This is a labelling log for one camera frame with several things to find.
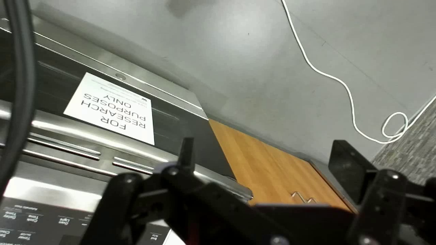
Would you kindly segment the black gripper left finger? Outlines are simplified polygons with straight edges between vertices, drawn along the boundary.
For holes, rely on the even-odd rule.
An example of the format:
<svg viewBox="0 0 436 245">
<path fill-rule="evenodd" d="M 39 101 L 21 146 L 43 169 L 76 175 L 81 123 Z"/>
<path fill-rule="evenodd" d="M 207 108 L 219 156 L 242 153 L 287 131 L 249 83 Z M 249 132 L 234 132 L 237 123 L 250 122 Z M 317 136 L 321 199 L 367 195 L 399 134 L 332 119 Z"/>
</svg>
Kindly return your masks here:
<svg viewBox="0 0 436 245">
<path fill-rule="evenodd" d="M 192 172 L 194 169 L 194 149 L 193 149 L 192 138 L 185 138 L 182 141 L 178 160 L 177 160 L 177 166 L 182 172 Z"/>
</svg>

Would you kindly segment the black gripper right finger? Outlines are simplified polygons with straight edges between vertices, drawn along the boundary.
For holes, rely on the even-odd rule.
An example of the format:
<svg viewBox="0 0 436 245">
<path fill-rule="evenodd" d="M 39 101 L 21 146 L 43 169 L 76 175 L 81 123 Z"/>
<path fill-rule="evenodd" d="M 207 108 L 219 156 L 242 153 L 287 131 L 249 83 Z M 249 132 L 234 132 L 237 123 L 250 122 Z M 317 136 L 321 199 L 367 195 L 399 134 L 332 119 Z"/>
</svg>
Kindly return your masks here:
<svg viewBox="0 0 436 245">
<path fill-rule="evenodd" d="M 356 210 L 371 184 L 377 169 L 355 147 L 346 141 L 333 141 L 328 160 L 333 190 Z"/>
</svg>

